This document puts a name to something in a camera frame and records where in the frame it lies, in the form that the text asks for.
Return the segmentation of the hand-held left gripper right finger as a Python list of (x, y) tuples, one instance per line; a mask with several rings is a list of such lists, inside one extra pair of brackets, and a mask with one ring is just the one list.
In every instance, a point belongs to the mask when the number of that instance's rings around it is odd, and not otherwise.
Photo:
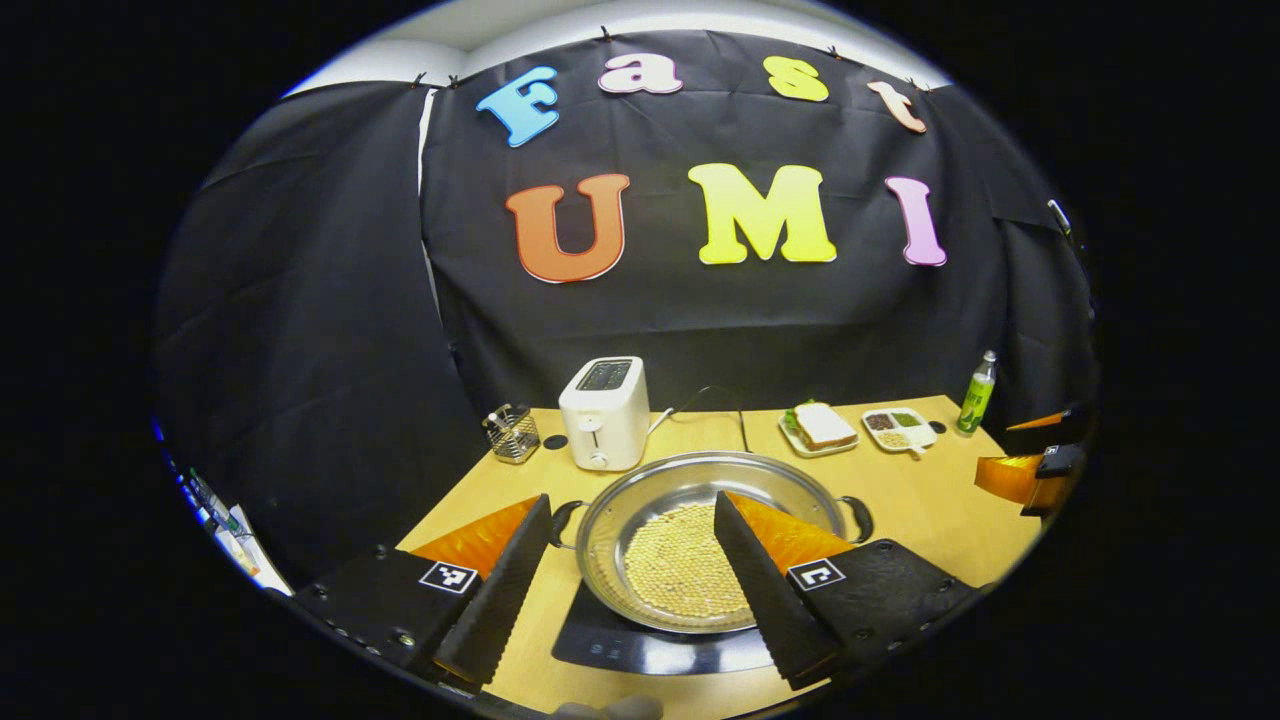
[(795, 691), (865, 676), (980, 598), (980, 589), (895, 539), (855, 546), (735, 492), (718, 492), (714, 533)]

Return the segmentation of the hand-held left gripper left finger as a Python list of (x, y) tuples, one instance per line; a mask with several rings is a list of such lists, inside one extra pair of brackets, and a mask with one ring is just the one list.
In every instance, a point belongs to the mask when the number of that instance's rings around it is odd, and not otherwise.
[(547, 495), (406, 552), (375, 546), (293, 601), (357, 650), (462, 691), (490, 683), (550, 542)]

